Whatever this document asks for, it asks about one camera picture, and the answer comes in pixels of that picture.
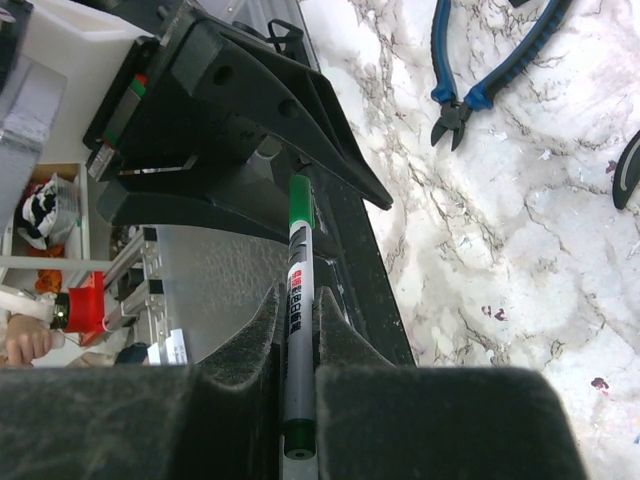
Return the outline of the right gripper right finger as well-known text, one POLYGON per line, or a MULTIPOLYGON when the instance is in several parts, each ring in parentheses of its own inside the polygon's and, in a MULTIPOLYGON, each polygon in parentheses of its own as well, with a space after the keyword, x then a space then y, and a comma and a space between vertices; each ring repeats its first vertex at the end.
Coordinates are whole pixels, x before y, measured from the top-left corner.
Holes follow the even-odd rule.
POLYGON ((400 367, 317 292, 316 412, 324 479, 583 479, 558 396, 509 367, 400 367))

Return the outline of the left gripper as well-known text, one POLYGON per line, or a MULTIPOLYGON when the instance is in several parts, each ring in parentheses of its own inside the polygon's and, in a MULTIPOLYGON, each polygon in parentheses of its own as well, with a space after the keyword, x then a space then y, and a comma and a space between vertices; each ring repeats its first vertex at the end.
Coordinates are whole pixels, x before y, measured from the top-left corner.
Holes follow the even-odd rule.
MULTIPOLYGON (((198 100, 185 80, 200 77, 214 41, 192 1, 92 1, 90 7, 143 29, 84 138, 91 176, 106 188, 97 211, 112 226, 173 225, 289 243, 289 199, 259 195, 248 168, 264 136, 230 109, 198 100)), ((381 209, 393 199, 364 160, 329 80, 313 69, 304 32, 265 37, 221 29, 216 56, 232 71, 215 98, 310 159, 381 209)))

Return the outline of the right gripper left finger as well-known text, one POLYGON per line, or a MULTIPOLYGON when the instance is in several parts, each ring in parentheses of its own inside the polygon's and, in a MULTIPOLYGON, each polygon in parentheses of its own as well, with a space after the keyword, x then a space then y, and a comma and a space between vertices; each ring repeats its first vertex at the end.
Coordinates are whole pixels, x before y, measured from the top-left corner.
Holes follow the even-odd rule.
POLYGON ((196 365, 6 369, 5 479, 275 479, 280 295, 196 365))

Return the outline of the green marker cap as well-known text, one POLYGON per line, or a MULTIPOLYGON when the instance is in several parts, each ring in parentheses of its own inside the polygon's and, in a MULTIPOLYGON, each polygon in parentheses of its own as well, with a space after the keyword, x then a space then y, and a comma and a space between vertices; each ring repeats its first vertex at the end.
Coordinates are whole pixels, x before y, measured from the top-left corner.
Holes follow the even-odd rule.
POLYGON ((289 182, 289 226, 304 221, 315 227, 314 203, 310 180, 304 175, 293 175, 289 182))

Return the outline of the white whiteboard marker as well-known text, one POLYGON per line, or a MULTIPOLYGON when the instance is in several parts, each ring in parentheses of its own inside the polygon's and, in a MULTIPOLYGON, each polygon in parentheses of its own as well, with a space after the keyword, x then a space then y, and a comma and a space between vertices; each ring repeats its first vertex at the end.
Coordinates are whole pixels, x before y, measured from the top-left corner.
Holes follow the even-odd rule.
POLYGON ((285 456, 300 461, 316 453, 313 250, 311 227, 303 220, 290 228, 289 254, 282 432, 285 456))

